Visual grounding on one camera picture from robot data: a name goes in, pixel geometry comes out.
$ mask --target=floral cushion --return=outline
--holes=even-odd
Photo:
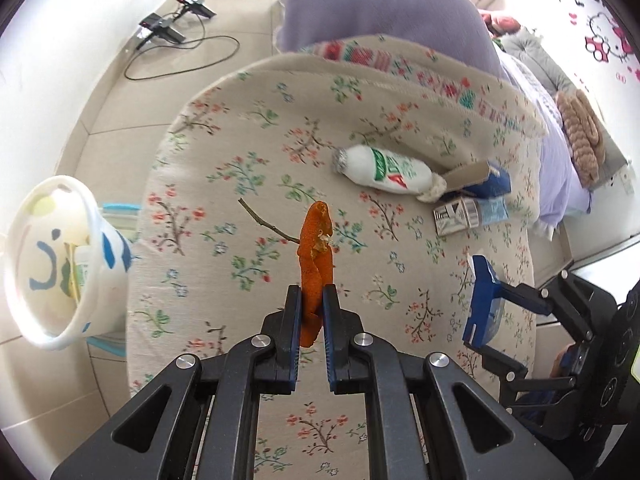
[[[299,283],[296,245],[258,225],[239,198],[294,237],[309,205],[327,202],[340,304],[399,351],[446,352],[497,393],[495,377],[462,344],[473,283],[467,257],[483,253],[510,283],[532,284],[527,226],[537,217],[544,126],[493,76],[392,38],[357,41],[420,58],[442,81],[472,91],[473,107],[455,92],[312,54],[265,60],[194,97],[146,186],[127,323],[132,394],[183,352],[207,358],[254,335]],[[517,120],[482,117],[480,99]],[[331,170],[334,147],[360,142],[445,169],[500,157],[512,180],[510,220],[439,237],[431,205]],[[532,314],[507,304],[492,345],[531,366],[534,328]],[[331,394],[325,366],[320,338],[302,349],[296,392],[262,396],[256,478],[369,477],[364,397]]]

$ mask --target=blue gripper pad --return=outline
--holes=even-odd
[[[471,296],[471,313],[462,339],[472,348],[480,348],[498,333],[504,300],[500,297],[502,283],[487,259],[475,254],[473,263],[476,282]]]
[[[329,381],[329,390],[335,391],[337,381],[334,367],[334,336],[332,334],[331,313],[326,291],[322,291],[322,327],[324,328],[324,353],[326,357],[326,378]]]
[[[289,386],[291,391],[296,389],[298,380],[298,361],[300,360],[300,330],[302,329],[302,289],[298,288],[296,297],[296,315],[293,318],[293,331],[291,335],[291,356],[289,368]]]

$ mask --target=cardboard box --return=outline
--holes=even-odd
[[[447,192],[443,200],[451,200],[455,194],[476,198],[493,198],[511,192],[509,173],[488,160],[460,166],[443,175]]]

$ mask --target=blue cartoon face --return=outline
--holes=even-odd
[[[58,238],[60,238],[60,229],[52,229],[51,239],[56,241]],[[44,282],[36,280],[35,278],[29,278],[29,288],[31,290],[48,290],[52,288],[58,280],[58,258],[56,256],[56,252],[46,242],[39,240],[36,242],[36,247],[49,257],[51,270],[49,272],[49,277]]]

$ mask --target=metal screw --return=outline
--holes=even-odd
[[[360,332],[353,336],[353,342],[358,346],[369,346],[373,343],[373,336],[371,334],[367,334],[366,332]]]
[[[583,438],[582,440],[583,440],[583,441],[585,441],[585,442],[590,441],[590,439],[591,439],[591,437],[593,436],[593,433],[595,433],[595,431],[596,431],[595,426],[591,426],[591,427],[587,430],[587,432],[584,434],[584,438]]]
[[[265,346],[269,346],[271,344],[271,338],[266,334],[254,335],[251,338],[251,344],[257,348],[264,348]]]
[[[618,386],[618,379],[613,377],[607,386],[604,387],[602,397],[600,397],[600,407],[604,408],[609,401],[613,398],[613,394],[616,393],[616,387]]]
[[[175,360],[175,365],[182,370],[191,368],[194,364],[196,364],[196,358],[191,354],[182,354]]]
[[[434,352],[429,356],[429,362],[436,368],[444,368],[449,364],[449,356],[442,352]]]

